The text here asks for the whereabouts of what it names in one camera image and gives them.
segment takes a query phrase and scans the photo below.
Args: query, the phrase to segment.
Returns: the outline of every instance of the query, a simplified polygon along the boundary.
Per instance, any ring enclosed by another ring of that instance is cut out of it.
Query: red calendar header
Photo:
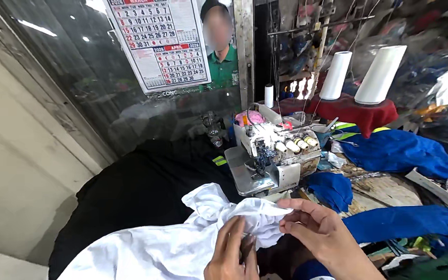
[[[164,46],[165,50],[182,50],[182,49],[189,49],[189,48],[190,48],[190,45],[188,45],[188,44]]]
[[[143,4],[143,3],[152,3],[155,0],[124,0],[126,4]]]

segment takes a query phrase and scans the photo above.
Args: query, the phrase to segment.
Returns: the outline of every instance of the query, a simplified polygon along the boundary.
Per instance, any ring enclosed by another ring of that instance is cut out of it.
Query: overlock sewing machine
[[[226,160],[242,196],[265,196],[295,188],[300,178],[314,173],[320,145],[308,125],[283,117],[255,103],[266,122],[234,124],[237,146],[225,151]]]

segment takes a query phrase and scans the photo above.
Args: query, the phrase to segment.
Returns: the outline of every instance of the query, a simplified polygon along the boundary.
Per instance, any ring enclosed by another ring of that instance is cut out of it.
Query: hand
[[[234,216],[220,229],[214,256],[203,271],[205,280],[258,280],[255,240],[252,249],[240,264],[241,235],[245,218]]]
[[[277,204],[295,209],[279,222],[279,230],[300,240],[335,279],[384,279],[336,212],[301,198]]]

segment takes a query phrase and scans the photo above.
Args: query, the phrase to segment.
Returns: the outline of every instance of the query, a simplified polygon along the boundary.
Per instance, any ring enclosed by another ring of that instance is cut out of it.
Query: poster
[[[212,81],[195,0],[104,0],[145,93]]]

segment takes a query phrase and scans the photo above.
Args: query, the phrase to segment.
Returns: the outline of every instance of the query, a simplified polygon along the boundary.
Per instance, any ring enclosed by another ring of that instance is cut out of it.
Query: calendar page
[[[145,93],[211,82],[195,0],[103,0]]]

